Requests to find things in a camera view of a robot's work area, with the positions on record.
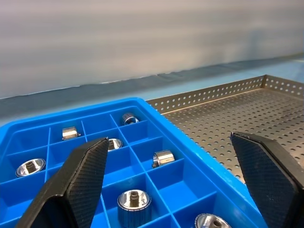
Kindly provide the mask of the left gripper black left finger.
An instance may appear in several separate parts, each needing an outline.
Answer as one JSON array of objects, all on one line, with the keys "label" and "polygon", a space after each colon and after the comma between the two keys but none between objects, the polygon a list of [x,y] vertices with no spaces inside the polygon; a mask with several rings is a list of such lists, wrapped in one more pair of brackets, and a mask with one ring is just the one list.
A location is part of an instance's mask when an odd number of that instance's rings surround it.
[{"label": "left gripper black left finger", "polygon": [[76,147],[15,228],[90,228],[101,196],[108,138]]}]

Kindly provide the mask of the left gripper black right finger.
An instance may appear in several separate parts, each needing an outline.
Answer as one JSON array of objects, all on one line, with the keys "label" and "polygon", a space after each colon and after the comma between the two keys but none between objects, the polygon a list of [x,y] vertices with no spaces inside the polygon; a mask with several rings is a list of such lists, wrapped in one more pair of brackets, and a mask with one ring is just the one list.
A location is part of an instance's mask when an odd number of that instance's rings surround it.
[{"label": "left gripper black right finger", "polygon": [[304,228],[304,168],[275,140],[241,132],[230,140],[268,228]]}]

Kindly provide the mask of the blue compartment tray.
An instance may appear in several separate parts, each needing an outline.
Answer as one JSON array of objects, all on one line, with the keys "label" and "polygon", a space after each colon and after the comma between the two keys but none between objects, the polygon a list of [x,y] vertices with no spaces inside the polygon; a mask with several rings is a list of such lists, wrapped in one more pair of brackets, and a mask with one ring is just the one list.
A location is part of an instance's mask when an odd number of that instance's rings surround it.
[{"label": "blue compartment tray", "polygon": [[[138,123],[122,126],[122,115]],[[62,140],[62,129],[81,135]],[[0,126],[0,228],[14,228],[42,186],[76,147],[102,137],[123,147],[108,154],[101,196],[90,228],[122,228],[117,199],[140,189],[152,198],[152,219],[141,228],[195,228],[198,214],[223,218],[232,228],[267,228],[243,183],[140,98],[127,98]],[[155,152],[175,161],[152,168]],[[17,177],[24,162],[42,158],[44,169]]]}]

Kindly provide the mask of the perforated metal tray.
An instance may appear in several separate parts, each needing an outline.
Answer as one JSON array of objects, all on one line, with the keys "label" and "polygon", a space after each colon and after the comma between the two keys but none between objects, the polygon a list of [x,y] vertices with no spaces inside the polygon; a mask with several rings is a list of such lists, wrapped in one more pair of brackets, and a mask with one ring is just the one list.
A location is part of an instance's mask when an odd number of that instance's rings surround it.
[{"label": "perforated metal tray", "polygon": [[149,100],[202,149],[243,180],[231,132],[282,145],[304,167],[304,83],[264,75]]}]

